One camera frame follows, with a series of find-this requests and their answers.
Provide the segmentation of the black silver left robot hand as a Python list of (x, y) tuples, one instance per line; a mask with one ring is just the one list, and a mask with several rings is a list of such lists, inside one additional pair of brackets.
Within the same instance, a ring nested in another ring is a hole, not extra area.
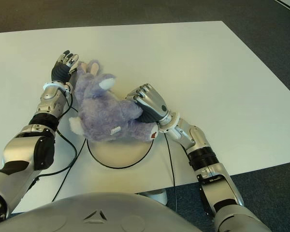
[(52, 82), (66, 84), (71, 76), (77, 71), (74, 65), (79, 59), (78, 54), (73, 54), (69, 50), (64, 51), (55, 62), (51, 71)]

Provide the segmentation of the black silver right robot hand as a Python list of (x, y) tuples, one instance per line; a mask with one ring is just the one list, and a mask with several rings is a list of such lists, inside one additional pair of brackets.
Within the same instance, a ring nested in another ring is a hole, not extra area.
[(130, 92), (126, 100), (132, 101), (142, 109), (142, 114), (137, 118), (140, 122), (159, 122), (169, 112), (163, 97), (150, 85), (144, 84)]

